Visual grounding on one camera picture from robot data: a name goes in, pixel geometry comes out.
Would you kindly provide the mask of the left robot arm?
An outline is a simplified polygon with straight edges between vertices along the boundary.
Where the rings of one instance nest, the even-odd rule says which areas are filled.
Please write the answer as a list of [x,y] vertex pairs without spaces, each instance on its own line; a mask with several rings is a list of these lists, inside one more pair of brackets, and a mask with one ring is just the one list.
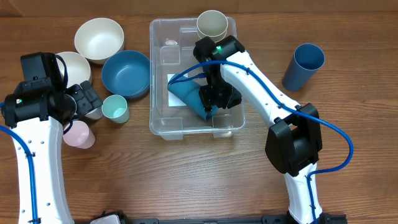
[[1,131],[14,143],[19,181],[19,223],[73,223],[65,194],[62,139],[103,102],[88,81],[68,85],[59,54],[21,56],[24,81],[1,103]]

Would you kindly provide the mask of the cream tall cup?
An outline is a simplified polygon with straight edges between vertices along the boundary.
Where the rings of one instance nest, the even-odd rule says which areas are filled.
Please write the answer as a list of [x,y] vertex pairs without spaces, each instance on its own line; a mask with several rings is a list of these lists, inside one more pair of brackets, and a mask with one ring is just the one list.
[[198,29],[197,33],[198,33],[199,38],[203,39],[205,37],[209,37],[214,42],[219,42],[226,37],[226,31],[224,31],[218,35],[210,35],[210,34],[205,34]]
[[217,10],[207,10],[197,18],[197,30],[210,35],[218,35],[227,31],[228,24],[227,17]]

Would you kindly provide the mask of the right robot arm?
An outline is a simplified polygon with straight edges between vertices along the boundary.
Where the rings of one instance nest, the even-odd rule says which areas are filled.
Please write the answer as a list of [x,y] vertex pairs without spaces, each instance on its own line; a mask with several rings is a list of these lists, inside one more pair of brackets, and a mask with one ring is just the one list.
[[196,42],[194,57],[203,65],[207,84],[199,96],[204,110],[232,108],[246,99],[269,128],[265,152],[285,178],[289,215],[296,223],[315,223],[323,212],[314,177],[322,149],[320,125],[306,117],[319,117],[317,109],[283,94],[254,64],[243,45],[232,35],[219,42],[205,37]]

